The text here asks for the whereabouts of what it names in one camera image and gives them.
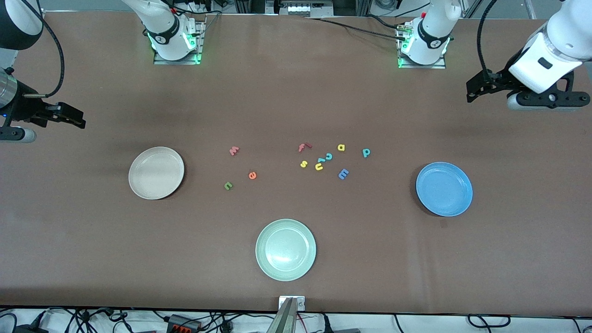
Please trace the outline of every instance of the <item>brown table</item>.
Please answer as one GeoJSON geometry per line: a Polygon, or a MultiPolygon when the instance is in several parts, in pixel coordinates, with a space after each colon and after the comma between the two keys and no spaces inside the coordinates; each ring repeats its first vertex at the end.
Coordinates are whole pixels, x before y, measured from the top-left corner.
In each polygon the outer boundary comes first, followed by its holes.
{"type": "MultiPolygon", "coordinates": [[[[467,104],[476,21],[456,26],[448,69],[419,70],[397,68],[392,40],[298,17],[221,17],[199,66],[153,66],[133,13],[47,18],[66,56],[50,100],[88,125],[51,123],[0,148],[0,303],[274,310],[302,294],[310,311],[592,315],[590,107],[510,111],[503,93],[467,104]],[[305,141],[313,149],[298,153],[305,141]],[[127,182],[154,146],[186,163],[160,201],[127,182]],[[322,172],[300,167],[327,152],[322,172]],[[466,213],[437,217],[417,201],[417,173],[434,161],[471,178],[466,213]],[[318,246],[310,272],[287,283],[254,256],[283,217],[318,246]]],[[[488,67],[540,24],[488,21],[488,67]]],[[[15,68],[40,92],[54,87],[47,34],[15,68]]],[[[592,91],[583,68],[575,89],[592,91]]]]}

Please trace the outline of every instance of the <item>white robotic arm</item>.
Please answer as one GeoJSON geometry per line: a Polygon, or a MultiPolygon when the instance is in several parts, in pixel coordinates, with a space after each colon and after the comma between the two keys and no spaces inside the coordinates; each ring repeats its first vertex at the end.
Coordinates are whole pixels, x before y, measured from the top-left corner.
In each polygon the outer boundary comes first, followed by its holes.
{"type": "Polygon", "coordinates": [[[409,59],[421,65],[431,65],[446,52],[450,33],[461,17],[459,0],[432,0],[425,16],[411,22],[413,35],[401,48],[409,59]]]}
{"type": "Polygon", "coordinates": [[[592,1],[566,0],[531,35],[509,71],[540,94],[592,58],[592,1]]]}
{"type": "Polygon", "coordinates": [[[173,15],[161,0],[122,0],[140,17],[156,53],[166,60],[179,60],[197,46],[195,20],[173,15]]]}
{"type": "Polygon", "coordinates": [[[565,0],[504,69],[497,73],[484,69],[467,81],[467,101],[511,90],[508,107],[512,110],[573,111],[588,105],[590,95],[572,91],[572,85],[573,70],[592,57],[591,22],[592,1],[565,0]],[[560,80],[567,82],[565,89],[558,88],[560,80]]]}

